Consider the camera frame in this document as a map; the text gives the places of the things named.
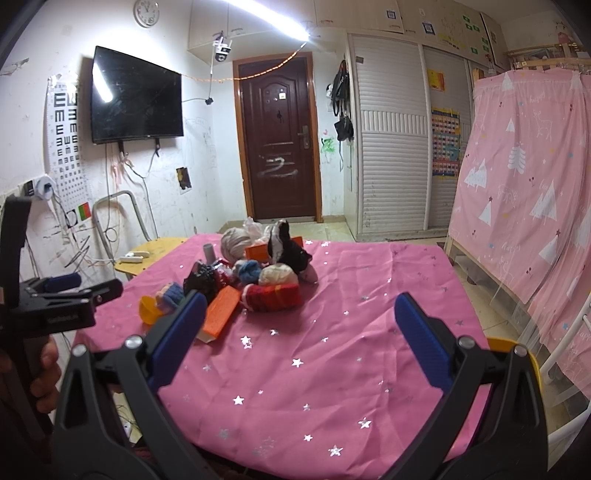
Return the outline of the person's left hand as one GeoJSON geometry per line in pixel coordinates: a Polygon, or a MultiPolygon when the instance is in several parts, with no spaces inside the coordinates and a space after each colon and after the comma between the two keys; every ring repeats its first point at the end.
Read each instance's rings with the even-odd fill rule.
{"type": "Polygon", "coordinates": [[[49,336],[40,353],[39,376],[30,385],[30,392],[36,399],[36,408],[41,414],[49,414],[57,406],[59,396],[57,383],[61,377],[58,359],[57,344],[54,338],[49,336]]]}

